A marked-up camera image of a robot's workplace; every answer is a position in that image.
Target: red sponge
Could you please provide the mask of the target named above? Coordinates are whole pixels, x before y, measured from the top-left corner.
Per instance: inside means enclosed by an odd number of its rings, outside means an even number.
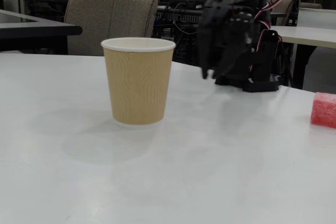
[[[311,123],[336,128],[336,95],[316,93]]]

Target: paper cup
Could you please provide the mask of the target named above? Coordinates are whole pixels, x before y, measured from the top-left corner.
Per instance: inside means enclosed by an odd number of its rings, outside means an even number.
[[[152,38],[117,38],[104,48],[113,117],[132,125],[163,119],[175,43]]]

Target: robotic hand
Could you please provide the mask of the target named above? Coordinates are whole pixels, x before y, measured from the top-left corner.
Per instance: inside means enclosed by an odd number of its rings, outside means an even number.
[[[280,37],[270,30],[270,10],[282,0],[207,0],[197,31],[203,78],[248,92],[278,90],[272,81]]]

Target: floor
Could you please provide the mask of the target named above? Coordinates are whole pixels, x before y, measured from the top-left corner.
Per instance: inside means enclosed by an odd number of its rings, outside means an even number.
[[[336,49],[318,47],[306,67],[303,89],[336,94]]]

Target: gray upholstered chair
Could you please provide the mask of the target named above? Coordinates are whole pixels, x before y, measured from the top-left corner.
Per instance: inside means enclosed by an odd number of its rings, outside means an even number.
[[[286,13],[285,18],[277,19],[277,26],[285,26],[287,24],[294,2],[295,0],[282,0],[277,6],[274,7],[273,12]]]
[[[150,37],[158,0],[69,0],[65,23],[83,28],[68,37],[70,55],[103,56],[108,38]]]

